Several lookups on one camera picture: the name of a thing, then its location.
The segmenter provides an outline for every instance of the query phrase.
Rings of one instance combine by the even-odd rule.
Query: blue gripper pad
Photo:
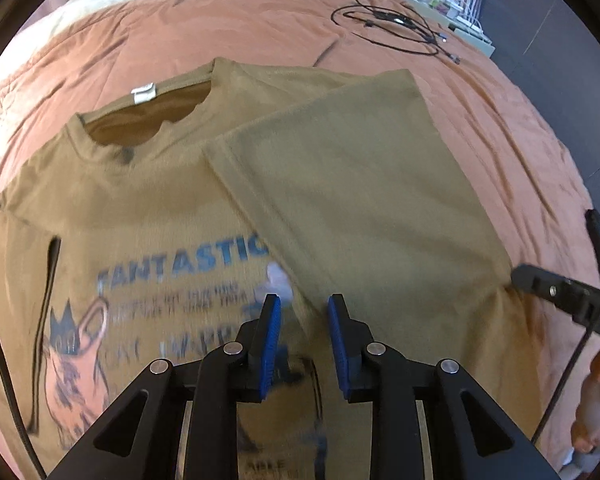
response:
[[[344,337],[342,335],[342,327],[340,326],[340,317],[336,309],[336,304],[333,297],[329,298],[327,305],[329,314],[329,333],[331,335],[331,348],[333,349],[333,361],[336,365],[336,373],[338,375],[338,385],[344,395],[344,398],[349,400],[351,396],[351,384],[349,382],[349,360],[347,359],[347,351],[344,346]]]
[[[278,350],[278,338],[280,337],[280,325],[282,324],[282,304],[280,298],[276,297],[267,327],[267,335],[264,340],[264,349],[260,358],[260,398],[264,399],[269,393],[273,381],[273,368],[276,363],[276,351]]]

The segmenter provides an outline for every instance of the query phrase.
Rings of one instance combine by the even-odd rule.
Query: metal screw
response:
[[[224,345],[224,353],[227,355],[238,355],[242,352],[242,345],[237,341],[231,341]]]
[[[460,365],[456,363],[453,359],[445,359],[440,364],[440,368],[442,368],[443,372],[446,372],[448,374],[455,374],[460,369]]]
[[[366,346],[366,351],[371,355],[382,355],[386,352],[386,346],[382,343],[369,343]]]
[[[164,359],[156,359],[151,366],[149,366],[149,370],[151,370],[152,374],[163,374],[169,369],[169,363]]]

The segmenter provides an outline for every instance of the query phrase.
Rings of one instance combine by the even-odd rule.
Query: gray wall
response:
[[[600,211],[600,46],[562,0],[484,0],[492,59],[568,147]]]

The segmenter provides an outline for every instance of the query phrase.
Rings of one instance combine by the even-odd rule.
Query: human hand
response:
[[[580,405],[571,427],[571,443],[581,453],[600,446],[600,352],[591,362],[590,374],[582,384]]]

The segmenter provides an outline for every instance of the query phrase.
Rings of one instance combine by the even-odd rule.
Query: orange comforter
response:
[[[0,85],[0,190],[74,112],[99,108],[131,89],[189,72],[217,56],[251,64],[319,66],[373,75],[413,73],[440,135],[487,211],[515,266],[536,264],[599,286],[584,225],[591,207],[568,150],[522,92],[483,54],[452,34],[461,57],[426,57],[373,45],[331,22],[353,0],[137,0],[93,14],[55,37]],[[403,12],[403,0],[375,0]],[[376,36],[386,41],[386,36]],[[580,330],[552,306],[526,300],[545,403]],[[558,465],[590,344],[546,430]],[[2,446],[3,454],[8,451]]]

